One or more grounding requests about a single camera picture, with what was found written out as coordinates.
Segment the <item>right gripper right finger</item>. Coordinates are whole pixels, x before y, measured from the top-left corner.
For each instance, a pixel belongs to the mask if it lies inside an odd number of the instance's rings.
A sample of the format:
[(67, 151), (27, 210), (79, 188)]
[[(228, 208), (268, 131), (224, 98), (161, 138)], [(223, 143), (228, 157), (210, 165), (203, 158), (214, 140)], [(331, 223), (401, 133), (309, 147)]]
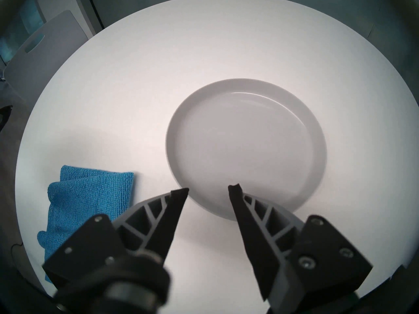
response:
[(267, 314), (347, 314), (373, 265), (320, 215), (305, 222), (284, 207), (228, 186)]

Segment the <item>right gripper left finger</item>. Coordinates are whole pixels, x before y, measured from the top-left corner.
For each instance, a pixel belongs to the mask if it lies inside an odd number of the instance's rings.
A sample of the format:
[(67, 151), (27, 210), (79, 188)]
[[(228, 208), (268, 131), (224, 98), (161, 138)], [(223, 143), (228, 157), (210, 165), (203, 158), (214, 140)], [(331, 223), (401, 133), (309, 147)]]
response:
[(101, 266), (144, 250), (164, 263), (189, 188), (181, 188), (137, 203), (113, 221), (105, 214), (88, 219), (43, 264), (56, 289), (63, 288)]

